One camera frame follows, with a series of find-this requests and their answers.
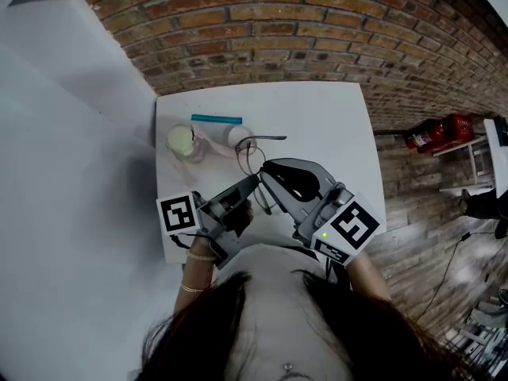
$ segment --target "table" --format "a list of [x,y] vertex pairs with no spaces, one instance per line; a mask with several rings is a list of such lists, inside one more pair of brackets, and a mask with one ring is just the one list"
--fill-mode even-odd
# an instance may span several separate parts
[[[156,104],[156,167],[159,198],[197,190],[209,199],[245,177],[235,159],[207,153],[200,164],[188,164],[197,183],[181,182],[167,157],[166,136],[174,124],[190,124],[192,114],[243,117],[256,135],[286,135],[284,141],[260,140],[268,159],[300,158],[322,165],[352,193],[361,191],[386,221],[383,183],[371,123],[360,85],[342,82],[279,82],[215,87],[159,97]],[[212,138],[226,125],[193,122]],[[255,171],[260,152],[252,155]],[[270,204],[273,200],[267,195]],[[301,245],[291,238],[293,220],[279,207],[267,216],[252,200],[254,222],[241,237],[242,246],[260,242]],[[379,233],[386,231],[383,223]],[[185,250],[163,236],[168,263],[185,262]],[[181,240],[191,238],[181,236]]]
[[[467,143],[459,144],[451,148],[444,149],[442,151],[435,152],[433,156],[440,156],[447,152],[456,151],[461,148],[467,148],[469,151],[469,160],[471,162],[471,169],[473,174],[473,184],[459,185],[455,187],[442,187],[439,189],[443,191],[453,191],[458,189],[489,189],[492,187],[496,188],[496,197],[499,198],[502,194],[508,191],[508,147],[502,147],[499,145],[498,133],[495,128],[494,120],[486,118],[483,120],[485,126],[485,135],[482,135],[474,140]],[[484,152],[482,150],[473,150],[474,144],[482,142],[488,143],[488,151],[491,154],[492,167],[494,168],[494,181],[486,181],[479,183],[478,177],[485,175],[490,171],[478,171],[475,162],[475,156],[483,158]]]

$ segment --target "white shirt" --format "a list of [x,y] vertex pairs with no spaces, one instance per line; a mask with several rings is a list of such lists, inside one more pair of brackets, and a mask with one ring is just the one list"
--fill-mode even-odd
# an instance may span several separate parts
[[226,380],[239,373],[244,381],[353,380],[344,347],[308,295],[302,273],[293,272],[301,269],[324,275],[300,252],[258,244],[219,272],[219,282],[238,271],[252,276]]

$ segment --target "wooden floor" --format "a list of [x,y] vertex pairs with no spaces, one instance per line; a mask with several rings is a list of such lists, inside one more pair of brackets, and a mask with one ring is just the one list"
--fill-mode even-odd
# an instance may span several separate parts
[[[457,241],[467,232],[491,233],[496,221],[461,215],[456,195],[439,186],[470,179],[464,154],[434,158],[405,147],[401,137],[376,137],[386,198],[388,231],[368,245],[394,304],[417,320],[435,294]],[[438,338],[453,333],[490,288],[508,276],[507,241],[473,234],[457,246],[446,280],[418,320]]]

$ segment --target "person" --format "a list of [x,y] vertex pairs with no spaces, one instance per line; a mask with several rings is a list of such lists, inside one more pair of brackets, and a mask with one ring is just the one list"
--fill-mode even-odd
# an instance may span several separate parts
[[394,308],[366,253],[344,284],[309,251],[253,245],[212,283],[214,254],[196,237],[174,315],[147,335],[137,380],[486,379]]
[[467,189],[463,189],[459,207],[464,216],[499,220],[495,229],[495,238],[501,239],[508,234],[508,191],[498,198],[496,189],[473,196]]

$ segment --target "dark hair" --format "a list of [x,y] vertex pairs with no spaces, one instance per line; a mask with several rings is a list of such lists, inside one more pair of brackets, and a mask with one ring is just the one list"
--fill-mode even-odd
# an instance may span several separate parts
[[[407,321],[390,302],[300,272],[322,317],[347,350],[355,381],[487,379]],[[144,342],[138,380],[223,380],[249,278],[236,273],[151,331]]]

